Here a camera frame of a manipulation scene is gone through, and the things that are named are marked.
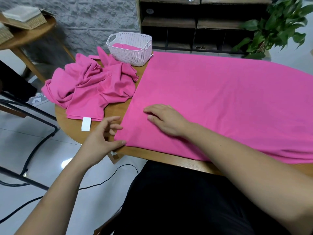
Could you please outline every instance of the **white clothing tag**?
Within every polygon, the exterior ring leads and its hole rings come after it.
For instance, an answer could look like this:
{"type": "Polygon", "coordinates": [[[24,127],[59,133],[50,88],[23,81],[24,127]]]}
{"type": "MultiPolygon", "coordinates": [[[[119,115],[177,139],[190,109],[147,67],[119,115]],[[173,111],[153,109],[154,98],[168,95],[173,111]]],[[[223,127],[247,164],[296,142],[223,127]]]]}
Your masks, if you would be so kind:
{"type": "Polygon", "coordinates": [[[90,131],[90,125],[91,125],[91,118],[83,117],[83,122],[81,123],[81,130],[90,131]]]}

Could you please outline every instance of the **gray textured wall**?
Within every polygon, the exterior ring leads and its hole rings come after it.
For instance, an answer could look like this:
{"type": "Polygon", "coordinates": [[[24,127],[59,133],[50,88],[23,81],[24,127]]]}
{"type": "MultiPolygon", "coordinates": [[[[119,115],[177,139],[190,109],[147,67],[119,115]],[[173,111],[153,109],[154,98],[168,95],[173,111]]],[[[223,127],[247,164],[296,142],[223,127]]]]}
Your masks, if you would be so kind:
{"type": "MultiPolygon", "coordinates": [[[[54,32],[73,53],[106,52],[108,36],[119,31],[139,32],[135,0],[0,0],[0,10],[16,5],[45,8],[57,14],[54,32]]],[[[63,49],[47,36],[25,47],[37,62],[64,65],[70,62],[63,49]]]]}

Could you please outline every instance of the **wicker basket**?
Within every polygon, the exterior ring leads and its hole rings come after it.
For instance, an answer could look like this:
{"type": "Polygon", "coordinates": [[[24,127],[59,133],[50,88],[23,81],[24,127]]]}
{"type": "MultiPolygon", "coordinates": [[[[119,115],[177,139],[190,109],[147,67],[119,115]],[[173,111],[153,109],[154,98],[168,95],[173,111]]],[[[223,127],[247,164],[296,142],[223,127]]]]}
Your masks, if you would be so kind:
{"type": "Polygon", "coordinates": [[[152,37],[146,34],[133,32],[118,32],[108,37],[106,45],[113,57],[121,62],[130,63],[133,66],[143,66],[151,58],[152,37]],[[113,44],[121,43],[131,45],[139,50],[123,49],[114,47],[113,44]]]}
{"type": "Polygon", "coordinates": [[[14,36],[9,31],[7,27],[5,27],[2,23],[0,23],[0,44],[12,39],[14,36]]]}
{"type": "Polygon", "coordinates": [[[7,20],[9,21],[10,25],[13,25],[13,26],[16,26],[19,28],[23,28],[26,30],[32,30],[32,29],[34,29],[34,28],[47,22],[47,20],[43,16],[43,14],[39,14],[39,15],[29,19],[26,22],[22,22],[22,21],[10,19],[10,18],[7,18],[7,20]]]}

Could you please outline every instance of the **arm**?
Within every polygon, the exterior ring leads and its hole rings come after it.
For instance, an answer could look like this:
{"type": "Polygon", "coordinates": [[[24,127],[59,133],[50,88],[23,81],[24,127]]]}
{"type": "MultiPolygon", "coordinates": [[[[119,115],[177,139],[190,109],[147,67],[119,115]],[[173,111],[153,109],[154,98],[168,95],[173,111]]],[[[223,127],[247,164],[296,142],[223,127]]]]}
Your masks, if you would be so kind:
{"type": "Polygon", "coordinates": [[[120,117],[104,118],[89,134],[79,151],[64,168],[15,235],[65,234],[76,201],[80,182],[87,170],[99,163],[108,152],[125,145],[125,141],[106,142],[104,132],[122,129],[111,124],[120,117]]]}
{"type": "Polygon", "coordinates": [[[198,146],[225,176],[264,212],[292,234],[313,230],[313,180],[248,146],[188,122],[170,106],[144,109],[163,132],[198,146]]]}

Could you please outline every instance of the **hand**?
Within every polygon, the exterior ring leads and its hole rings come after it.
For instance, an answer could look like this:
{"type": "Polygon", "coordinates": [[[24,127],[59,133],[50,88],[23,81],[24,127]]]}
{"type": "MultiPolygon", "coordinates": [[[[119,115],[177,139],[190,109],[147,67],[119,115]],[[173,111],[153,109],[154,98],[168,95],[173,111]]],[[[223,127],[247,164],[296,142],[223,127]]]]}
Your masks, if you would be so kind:
{"type": "Polygon", "coordinates": [[[163,104],[148,106],[143,109],[148,115],[148,120],[154,123],[164,133],[171,136],[183,136],[184,129],[189,123],[180,113],[174,110],[171,106],[163,104]]]}
{"type": "Polygon", "coordinates": [[[125,145],[126,141],[107,142],[104,139],[105,132],[115,135],[113,129],[119,130],[123,128],[119,124],[111,123],[119,119],[119,116],[104,118],[80,147],[74,157],[75,161],[79,162],[80,165],[90,168],[99,163],[109,152],[125,145]]]}

